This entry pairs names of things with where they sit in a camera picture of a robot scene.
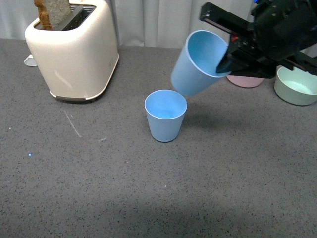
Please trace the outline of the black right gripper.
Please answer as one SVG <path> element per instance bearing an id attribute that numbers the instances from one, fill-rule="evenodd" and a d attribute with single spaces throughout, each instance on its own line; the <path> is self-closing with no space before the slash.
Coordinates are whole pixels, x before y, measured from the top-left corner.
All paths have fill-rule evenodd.
<path id="1" fill-rule="evenodd" d="M 230 35 L 216 72 L 273 78 L 281 65 L 317 73 L 317 59 L 302 51 L 317 43 L 315 0 L 258 0 L 249 22 L 207 2 L 200 20 Z"/>

